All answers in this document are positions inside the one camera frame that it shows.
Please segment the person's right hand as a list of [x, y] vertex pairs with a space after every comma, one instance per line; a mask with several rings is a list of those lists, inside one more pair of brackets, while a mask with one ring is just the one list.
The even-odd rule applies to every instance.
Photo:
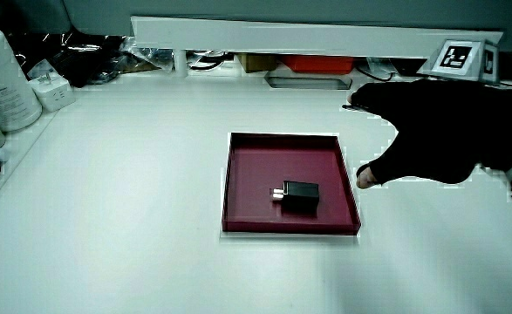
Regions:
[[346, 108], [378, 115], [397, 130], [390, 146], [357, 172], [359, 188], [402, 177], [455, 184], [476, 165], [512, 180], [512, 89], [501, 88], [498, 49], [448, 39], [412, 82], [366, 83]]

